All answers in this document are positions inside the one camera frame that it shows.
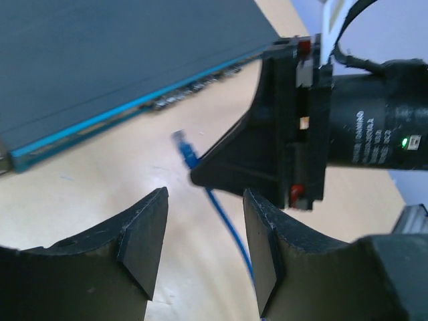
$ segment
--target blue-gray floor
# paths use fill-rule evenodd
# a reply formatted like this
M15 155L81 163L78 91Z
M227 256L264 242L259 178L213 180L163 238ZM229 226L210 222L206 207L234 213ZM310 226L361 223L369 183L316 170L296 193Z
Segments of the blue-gray floor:
M292 0L307 30L321 30L322 4L319 0ZM380 0L360 15L345 32L342 49L377 62L400 58L428 61L428 1ZM342 66L335 74L355 73ZM428 204L428 173L390 171L405 202Z

